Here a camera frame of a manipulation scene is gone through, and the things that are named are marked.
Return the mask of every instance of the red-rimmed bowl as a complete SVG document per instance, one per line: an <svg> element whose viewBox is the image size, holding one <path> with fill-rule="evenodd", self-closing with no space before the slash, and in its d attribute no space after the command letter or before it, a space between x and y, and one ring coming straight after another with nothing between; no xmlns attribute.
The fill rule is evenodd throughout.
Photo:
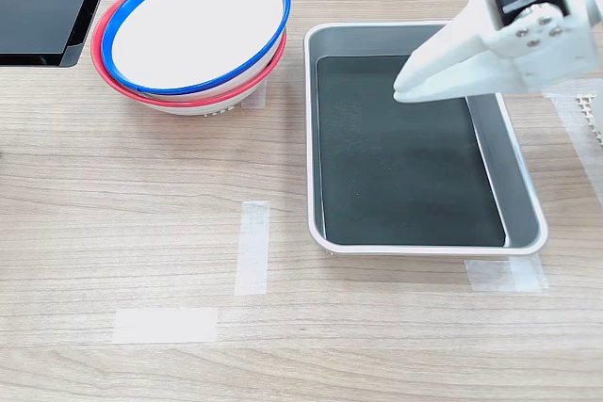
<svg viewBox="0 0 603 402"><path fill-rule="evenodd" d="M218 96L213 96L211 98L199 99L199 100L191 100L191 101L182 101L182 102L169 102L169 101L161 101L157 99L150 99L142 96L140 93L134 92L128 88L120 85L106 70L105 65L103 64L103 57L101 54L101 45L103 43L103 35L105 34L105 28L108 24L111 16L120 7L120 5L125 2L125 0L118 0L110 9L108 9L105 14L101 17L96 28L94 29L94 33L92 34L90 49L92 53L92 62L94 63L94 67L96 71L101 75L103 80L107 82L113 89L118 91L119 93L127 96L128 98L134 99L142 104L148 105L155 110L160 110L166 113L172 113L174 115L209 115L212 113L223 112L232 108L234 105L240 103L243 99L248 97L259 87L260 82L262 82L268 74L272 72L276 65L281 60L283 53L285 51L286 45L286 31L283 33L283 38L279 47L276 50L276 54L274 58L270 62L270 64L256 77L254 77L249 82L241 85L240 87L231 89L225 93L222 93Z"/></svg>

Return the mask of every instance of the blue-rimmed bowl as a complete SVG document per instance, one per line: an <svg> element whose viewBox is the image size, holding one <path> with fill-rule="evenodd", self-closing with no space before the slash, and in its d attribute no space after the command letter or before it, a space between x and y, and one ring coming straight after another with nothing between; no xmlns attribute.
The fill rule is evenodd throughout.
<svg viewBox="0 0 603 402"><path fill-rule="evenodd" d="M279 43L282 40L286 21L289 17L291 8L291 0L283 0L282 20L278 27L276 30L274 30L274 33L271 35L269 41L255 55L253 55L243 64L240 64L236 68L233 68L232 70L210 80L200 80L199 83L194 85L178 88L166 88L143 86L137 83L136 80L130 80L120 72L114 61L115 38L120 30L120 27L130 16L130 14L132 14L136 8L139 8L145 1L146 0L126 0L115 12L106 28L103 37L103 62L111 76L124 87L133 91L138 91L146 96L165 99L168 101L178 101L183 98L202 99L204 97L215 96L244 84L262 72L272 60ZM207 20L211 20L211 12L208 12ZM224 52L228 52L228 46L225 46Z"/></svg>

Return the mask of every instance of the black mat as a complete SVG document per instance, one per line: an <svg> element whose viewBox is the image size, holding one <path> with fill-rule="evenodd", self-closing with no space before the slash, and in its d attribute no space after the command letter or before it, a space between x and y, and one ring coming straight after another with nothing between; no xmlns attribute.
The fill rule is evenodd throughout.
<svg viewBox="0 0 603 402"><path fill-rule="evenodd" d="M505 233L465 100L396 103L392 86L405 59L318 62L327 239L502 246Z"/></svg>

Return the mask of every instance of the tape strip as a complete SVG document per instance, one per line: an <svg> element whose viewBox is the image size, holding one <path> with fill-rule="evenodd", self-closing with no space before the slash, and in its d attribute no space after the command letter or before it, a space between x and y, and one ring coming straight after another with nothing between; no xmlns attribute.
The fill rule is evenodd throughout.
<svg viewBox="0 0 603 402"><path fill-rule="evenodd" d="M603 79L570 80L550 88L543 94L557 109L563 127L574 144L580 162L603 205L603 149L591 130L588 119L580 109L577 96L592 94L603 96Z"/></svg>
<svg viewBox="0 0 603 402"><path fill-rule="evenodd" d="M236 296L266 294L270 201L245 201L236 261Z"/></svg>
<svg viewBox="0 0 603 402"><path fill-rule="evenodd" d="M264 108L266 106L266 93L268 92L268 81L260 82L256 91L241 101L242 108Z"/></svg>
<svg viewBox="0 0 603 402"><path fill-rule="evenodd" d="M217 335L217 308L118 310L113 344L213 343Z"/></svg>
<svg viewBox="0 0 603 402"><path fill-rule="evenodd" d="M542 292L548 288L540 256L512 256L504 261L465 260L471 288L478 292Z"/></svg>

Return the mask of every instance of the wooden table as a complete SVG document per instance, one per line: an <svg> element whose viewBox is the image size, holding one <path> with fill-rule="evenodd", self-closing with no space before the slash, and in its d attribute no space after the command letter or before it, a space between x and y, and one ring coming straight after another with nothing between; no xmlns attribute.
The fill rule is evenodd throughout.
<svg viewBox="0 0 603 402"><path fill-rule="evenodd" d="M303 34L465 0L293 1L265 109L161 114L88 52L0 70L0 401L603 400L603 210L553 104L508 98L548 289L474 291L461 258L334 258L306 227ZM271 205L268 289L235 297L244 201ZM217 340L112 344L116 310L174 307L217 308Z"/></svg>

